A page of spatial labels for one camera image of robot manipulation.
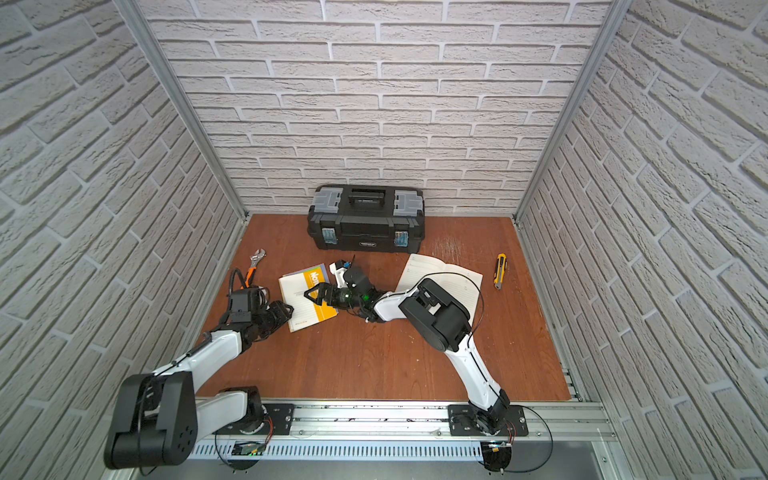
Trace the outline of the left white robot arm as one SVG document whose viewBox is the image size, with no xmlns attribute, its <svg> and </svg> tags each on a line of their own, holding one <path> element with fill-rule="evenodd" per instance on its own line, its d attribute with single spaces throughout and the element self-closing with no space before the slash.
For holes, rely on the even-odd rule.
<svg viewBox="0 0 768 480">
<path fill-rule="evenodd" d="M 266 340 L 292 318 L 294 308 L 271 301 L 264 288 L 228 294 L 228 309 L 202 342 L 169 364 L 126 378 L 118 391 L 104 463 L 111 470 L 179 465 L 196 442 L 230 424 L 248 431 L 266 426 L 256 387 L 225 390 L 199 402 L 196 393 L 217 371 Z"/>
</svg>

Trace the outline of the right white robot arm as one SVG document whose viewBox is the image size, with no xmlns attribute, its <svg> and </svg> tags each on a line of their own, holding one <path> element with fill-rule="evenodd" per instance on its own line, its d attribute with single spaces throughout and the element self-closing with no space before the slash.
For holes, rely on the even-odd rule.
<svg viewBox="0 0 768 480">
<path fill-rule="evenodd" d="M 434 281 L 436 275 L 427 273 L 400 292 L 384 292 L 373 286 L 360 267 L 347 262 L 339 286 L 321 282 L 303 296 L 318 306 L 353 310 L 368 322 L 408 320 L 429 345 L 448 357 L 466 389 L 478 429 L 496 434 L 506 423 L 509 397 L 481 358 L 468 306 Z"/>
</svg>

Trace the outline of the open white lined notebook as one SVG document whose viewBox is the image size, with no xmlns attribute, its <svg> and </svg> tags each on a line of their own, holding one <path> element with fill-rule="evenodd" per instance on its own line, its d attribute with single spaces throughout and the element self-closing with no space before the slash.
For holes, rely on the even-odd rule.
<svg viewBox="0 0 768 480">
<path fill-rule="evenodd" d="M 402 292 L 416 286 L 423 278 L 433 280 L 463 304 L 473 318 L 482 286 L 483 275 L 435 257 L 411 254 L 396 287 Z"/>
</svg>

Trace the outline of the black plastic toolbox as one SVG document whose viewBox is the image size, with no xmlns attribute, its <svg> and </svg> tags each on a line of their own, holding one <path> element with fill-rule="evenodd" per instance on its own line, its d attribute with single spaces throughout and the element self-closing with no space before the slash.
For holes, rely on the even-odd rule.
<svg viewBox="0 0 768 480">
<path fill-rule="evenodd" d="M 307 214 L 321 250 L 414 254 L 425 238 L 425 203 L 416 188 L 326 184 Z"/>
</svg>

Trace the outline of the yellow utility knife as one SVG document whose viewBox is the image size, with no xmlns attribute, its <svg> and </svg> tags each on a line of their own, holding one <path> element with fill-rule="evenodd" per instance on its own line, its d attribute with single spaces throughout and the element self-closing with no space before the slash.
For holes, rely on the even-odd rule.
<svg viewBox="0 0 768 480">
<path fill-rule="evenodd" d="M 493 278 L 493 285 L 496 290 L 502 289 L 507 268 L 508 268 L 507 255 L 504 253 L 500 253 L 496 259 L 494 278 Z"/>
</svg>

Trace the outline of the orange handled adjustable wrench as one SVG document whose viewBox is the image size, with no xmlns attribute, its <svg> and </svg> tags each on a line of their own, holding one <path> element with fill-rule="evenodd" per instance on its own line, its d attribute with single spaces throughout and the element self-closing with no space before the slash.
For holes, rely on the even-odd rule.
<svg viewBox="0 0 768 480">
<path fill-rule="evenodd" d="M 254 276 L 257 270 L 257 267 L 259 263 L 264 259 L 266 256 L 266 251 L 264 249 L 258 249 L 251 257 L 250 257 L 250 266 L 246 272 L 245 277 L 245 285 L 247 288 L 252 288 L 254 285 Z"/>
</svg>

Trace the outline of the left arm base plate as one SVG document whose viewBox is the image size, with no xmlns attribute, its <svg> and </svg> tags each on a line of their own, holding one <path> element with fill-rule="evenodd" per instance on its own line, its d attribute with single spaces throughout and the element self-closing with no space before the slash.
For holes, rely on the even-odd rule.
<svg viewBox="0 0 768 480">
<path fill-rule="evenodd" d="M 218 435 L 262 435 L 277 436 L 290 434 L 296 405 L 292 403 L 266 403 L 262 413 L 255 418 L 244 418 L 217 430 Z"/>
</svg>

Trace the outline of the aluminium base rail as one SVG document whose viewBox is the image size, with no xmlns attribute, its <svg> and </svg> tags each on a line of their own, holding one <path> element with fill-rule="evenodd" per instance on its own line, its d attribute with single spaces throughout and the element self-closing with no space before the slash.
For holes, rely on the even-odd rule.
<svg viewBox="0 0 768 480">
<path fill-rule="evenodd" d="M 191 459 L 474 462 L 491 443 L 549 449 L 556 442 L 602 447 L 617 439 L 598 403 L 513 406 L 495 435 L 481 432 L 461 403 L 267 399 L 264 406 L 270 424 L 255 434 L 226 426 L 200 440 Z"/>
</svg>

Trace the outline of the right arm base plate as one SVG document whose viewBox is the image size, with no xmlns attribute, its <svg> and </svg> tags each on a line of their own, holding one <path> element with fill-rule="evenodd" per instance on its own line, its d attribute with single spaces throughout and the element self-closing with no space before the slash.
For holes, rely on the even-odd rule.
<svg viewBox="0 0 768 480">
<path fill-rule="evenodd" d="M 470 404 L 450 404 L 447 407 L 448 423 L 452 436 L 509 436 L 529 435 L 528 423 L 521 405 L 490 412 Z"/>
</svg>

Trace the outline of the left aluminium corner post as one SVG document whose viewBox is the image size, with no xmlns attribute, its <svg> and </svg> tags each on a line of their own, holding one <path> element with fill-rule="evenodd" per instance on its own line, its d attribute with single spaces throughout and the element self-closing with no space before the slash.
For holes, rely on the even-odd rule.
<svg viewBox="0 0 768 480">
<path fill-rule="evenodd" d="M 150 28 L 149 22 L 144 17 L 139 3 L 133 0 L 117 0 L 115 1 L 115 5 L 120 15 L 123 17 L 126 26 L 134 35 L 146 60 L 155 72 L 159 83 L 166 91 L 171 104 L 176 109 L 179 118 L 187 128 L 192 140 L 198 147 L 203 159 L 211 170 L 214 178 L 217 180 L 236 216 L 240 221 L 246 223 L 249 214 L 237 195 L 235 188 L 216 153 L 214 145 L 195 112 L 191 101 L 186 95 L 170 61 L 165 56 L 159 41 Z"/>
</svg>

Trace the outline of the aluminium corner post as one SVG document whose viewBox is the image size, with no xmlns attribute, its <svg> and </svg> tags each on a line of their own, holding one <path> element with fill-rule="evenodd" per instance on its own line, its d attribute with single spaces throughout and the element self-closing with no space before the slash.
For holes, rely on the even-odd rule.
<svg viewBox="0 0 768 480">
<path fill-rule="evenodd" d="M 149 22 L 144 17 L 139 3 L 133 0 L 117 0 L 115 1 L 115 5 L 120 15 L 123 17 L 126 26 L 134 35 L 146 60 L 155 72 L 159 83 L 166 91 L 171 104 L 176 109 L 179 118 L 187 128 L 192 140 L 198 147 L 203 159 L 211 170 L 214 178 L 217 180 L 236 216 L 240 221 L 246 223 L 249 214 L 237 195 L 235 188 L 216 153 L 214 145 L 195 112 L 191 101 L 186 95 L 170 61 L 165 56 L 159 41 L 150 28 Z"/>
<path fill-rule="evenodd" d="M 552 133 L 548 138 L 547 144 L 542 151 L 539 161 L 537 162 L 536 168 L 533 171 L 533 175 L 526 187 L 522 200 L 520 201 L 517 210 L 512 217 L 515 224 L 520 222 L 526 211 L 529 209 L 535 191 L 539 184 L 542 182 L 544 173 L 553 160 L 557 147 L 565 137 L 565 133 L 569 125 L 575 118 L 577 111 L 581 106 L 592 81 L 594 80 L 596 72 L 600 67 L 603 58 L 606 56 L 613 42 L 613 39 L 632 3 L 632 0 L 613 1 L 607 10 L 603 23 L 597 32 L 595 41 L 590 47 L 582 68 L 576 77 L 573 88 L 566 98 L 563 109 L 558 116 Z"/>
</svg>

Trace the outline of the right aluminium corner post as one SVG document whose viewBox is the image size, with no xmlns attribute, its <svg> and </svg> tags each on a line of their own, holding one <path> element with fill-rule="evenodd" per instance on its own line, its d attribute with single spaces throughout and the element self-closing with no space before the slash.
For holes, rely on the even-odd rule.
<svg viewBox="0 0 768 480">
<path fill-rule="evenodd" d="M 558 116 L 552 133 L 548 138 L 547 144 L 542 151 L 539 161 L 537 162 L 536 168 L 533 171 L 533 175 L 526 187 L 522 200 L 520 201 L 517 210 L 512 217 L 515 224 L 520 222 L 526 211 L 529 209 L 535 191 L 539 184 L 542 182 L 544 173 L 553 160 L 557 147 L 565 137 L 565 133 L 569 125 L 575 118 L 577 111 L 581 106 L 592 81 L 594 80 L 596 72 L 600 67 L 603 58 L 606 56 L 613 42 L 613 39 L 632 3 L 632 0 L 613 1 L 607 10 L 603 23 L 597 32 L 595 41 L 590 47 L 582 68 L 576 77 L 573 88 L 566 98 L 563 109 Z"/>
</svg>

